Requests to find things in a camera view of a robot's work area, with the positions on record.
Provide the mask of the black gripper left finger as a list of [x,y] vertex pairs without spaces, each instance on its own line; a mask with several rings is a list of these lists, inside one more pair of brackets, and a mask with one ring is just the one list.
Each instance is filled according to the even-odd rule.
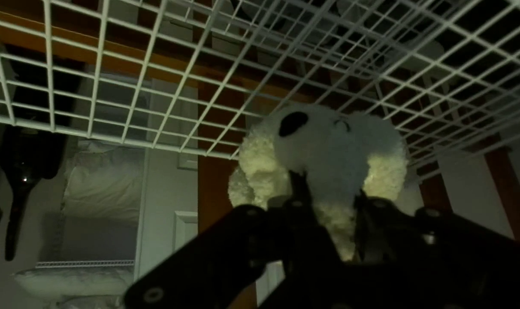
[[319,233],[304,176],[290,174],[290,195],[263,210],[242,205],[132,284],[126,309],[229,309],[273,262],[285,281],[259,309],[325,309],[306,236]]

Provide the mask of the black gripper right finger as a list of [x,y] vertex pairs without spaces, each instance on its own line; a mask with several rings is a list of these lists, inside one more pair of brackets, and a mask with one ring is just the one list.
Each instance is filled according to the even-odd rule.
[[330,309],[520,309],[520,243],[433,209],[359,196],[357,255]]

